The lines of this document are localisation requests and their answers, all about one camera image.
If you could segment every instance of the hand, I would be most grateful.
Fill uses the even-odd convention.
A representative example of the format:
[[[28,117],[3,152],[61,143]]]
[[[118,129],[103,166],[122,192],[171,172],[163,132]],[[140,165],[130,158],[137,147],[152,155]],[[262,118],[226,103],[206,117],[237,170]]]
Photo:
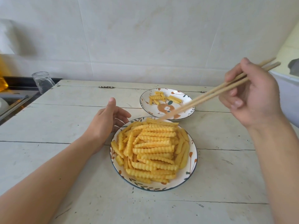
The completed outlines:
[[[250,81],[219,96],[234,117],[247,129],[270,124],[283,117],[275,78],[243,58],[240,64],[226,73],[225,81],[232,81],[241,72],[245,72]]]
[[[82,137],[95,142],[98,151],[103,147],[110,133],[116,132],[124,124],[128,123],[128,118],[130,117],[130,113],[116,106],[116,100],[112,97],[107,107],[98,111]]]

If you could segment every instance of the plate rim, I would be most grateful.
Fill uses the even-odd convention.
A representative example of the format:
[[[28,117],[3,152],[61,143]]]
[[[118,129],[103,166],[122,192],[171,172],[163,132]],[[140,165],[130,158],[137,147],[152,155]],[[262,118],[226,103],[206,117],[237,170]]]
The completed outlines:
[[[149,89],[149,90],[157,90],[157,89],[168,89],[168,90],[175,90],[175,89],[170,89],[170,88],[152,88],[152,89]],[[146,91],[144,91],[142,94],[141,94],[141,96],[140,96],[140,98],[139,98],[139,103],[140,103],[140,106],[142,107],[142,109],[144,110],[144,111],[146,111],[145,110],[145,108],[142,106],[142,104],[141,104],[141,97],[142,97],[142,95],[144,94],[144,93],[146,93],[147,91],[149,91],[149,90],[146,90]],[[148,114],[150,114],[151,116],[153,116],[153,117],[157,117],[157,118],[160,118],[160,117],[158,117],[158,116],[154,116],[154,115],[152,115],[151,113],[149,113],[148,111],[146,111]],[[192,114],[191,115],[189,115],[189,116],[187,116],[187,117],[184,117],[184,118],[181,118],[181,119],[186,119],[186,118],[188,118],[188,117],[190,117],[190,116],[192,116],[193,114],[194,114],[194,112],[195,112],[195,109],[194,109],[194,111],[192,112]],[[167,119],[167,120],[169,120],[169,121],[178,121],[178,120],[181,120],[181,119]]]
[[[147,118],[147,117],[151,118],[152,116],[138,117],[138,118],[136,118],[136,119],[130,120],[129,122],[134,121],[134,120],[137,120],[137,119],[141,119],[141,118]],[[138,189],[141,189],[141,190],[144,190],[144,191],[147,191],[147,192],[165,192],[165,191],[168,191],[168,190],[177,188],[177,187],[179,187],[180,185],[184,184],[186,181],[189,180],[189,178],[193,175],[193,173],[194,173],[194,171],[195,171],[195,169],[196,169],[196,167],[197,167],[197,163],[198,163],[198,153],[197,153],[196,145],[195,145],[195,143],[194,143],[194,145],[195,145],[195,149],[196,149],[196,159],[197,159],[197,162],[196,162],[196,164],[195,164],[195,167],[194,167],[194,169],[193,169],[193,172],[190,173],[189,177],[188,177],[186,180],[184,180],[182,183],[176,185],[175,187],[168,188],[168,189],[164,189],[164,190],[149,190],[149,189],[145,189],[145,188],[143,189],[143,188],[141,188],[140,186],[134,185],[134,184],[132,184],[131,182],[129,182],[128,180],[126,180],[125,177],[122,177],[122,175],[118,172],[118,170],[116,169],[116,167],[115,167],[114,164],[113,164],[113,160],[112,160],[112,158],[111,158],[111,156],[110,156],[110,148],[111,148],[111,142],[113,141],[113,139],[114,139],[116,133],[117,133],[117,131],[114,133],[113,137],[111,138],[110,145],[109,145],[109,150],[108,150],[108,152],[109,152],[109,157],[110,157],[110,160],[111,160],[111,164],[112,164],[114,170],[116,171],[116,173],[119,175],[119,177],[121,177],[121,179],[123,179],[125,182],[129,183],[130,185],[132,185],[132,186],[135,187],[135,188],[138,188]]]

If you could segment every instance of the right hand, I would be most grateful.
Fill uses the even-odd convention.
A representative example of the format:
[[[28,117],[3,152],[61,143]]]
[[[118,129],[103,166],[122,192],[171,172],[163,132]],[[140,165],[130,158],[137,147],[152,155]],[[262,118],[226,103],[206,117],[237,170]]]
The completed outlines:
[[[275,78],[261,67],[243,58],[225,75],[225,82],[232,81],[245,72],[250,81],[222,93],[219,100],[230,109],[247,129],[271,124],[284,117]]]

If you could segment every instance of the forearm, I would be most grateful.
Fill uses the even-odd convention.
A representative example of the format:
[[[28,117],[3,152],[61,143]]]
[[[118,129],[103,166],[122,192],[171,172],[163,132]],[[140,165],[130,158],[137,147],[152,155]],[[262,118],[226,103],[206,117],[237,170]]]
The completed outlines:
[[[251,129],[276,223],[299,220],[299,140],[285,118]]]
[[[48,223],[95,145],[79,138],[0,197],[1,223]]]

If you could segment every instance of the plate of fries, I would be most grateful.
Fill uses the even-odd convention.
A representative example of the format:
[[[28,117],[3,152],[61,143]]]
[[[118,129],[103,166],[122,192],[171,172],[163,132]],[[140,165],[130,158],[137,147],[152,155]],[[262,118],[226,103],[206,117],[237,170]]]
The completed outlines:
[[[110,144],[110,158],[119,176],[134,187],[156,192],[186,182],[198,160],[190,135],[177,122],[157,119],[131,120]]]
[[[140,97],[141,107],[147,113],[159,118],[189,101],[192,101],[192,99],[187,94],[168,88],[147,90]],[[187,118],[194,111],[195,107],[192,107],[180,114],[176,114],[171,120],[175,121]]]

